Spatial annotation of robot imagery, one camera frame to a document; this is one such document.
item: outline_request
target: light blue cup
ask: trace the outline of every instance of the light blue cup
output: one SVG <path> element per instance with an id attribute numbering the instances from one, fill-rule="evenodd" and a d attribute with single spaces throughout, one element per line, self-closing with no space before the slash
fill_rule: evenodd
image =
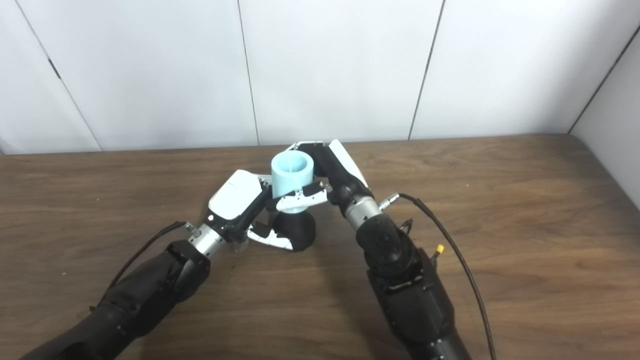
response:
<path id="1" fill-rule="evenodd" d="M 277 154 L 271 160 L 271 185 L 273 197 L 280 197 L 291 191 L 309 185 L 314 180 L 314 160 L 306 152 L 289 150 Z M 301 213 L 307 208 L 295 208 L 284 213 Z"/>

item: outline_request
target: wood grain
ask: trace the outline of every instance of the wood grain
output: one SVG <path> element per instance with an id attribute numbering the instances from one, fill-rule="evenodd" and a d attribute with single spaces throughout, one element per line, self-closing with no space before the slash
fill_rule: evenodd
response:
<path id="1" fill-rule="evenodd" d="M 378 198 L 420 197 L 483 293 L 500 359 L 637 359 L 640 213 L 570 136 L 346 144 Z M 174 220 L 196 222 L 236 168 L 283 147 L 0 158 L 0 357 L 15 359 L 88 313 L 122 263 Z M 431 252 L 443 239 L 413 206 L 397 222 Z M 313 209 L 316 243 L 223 251 L 212 275 L 121 359 L 407 359 L 365 276 L 354 233 Z M 160 251 L 172 234 L 147 254 Z M 451 251 L 440 276 L 474 359 L 488 359 Z"/>

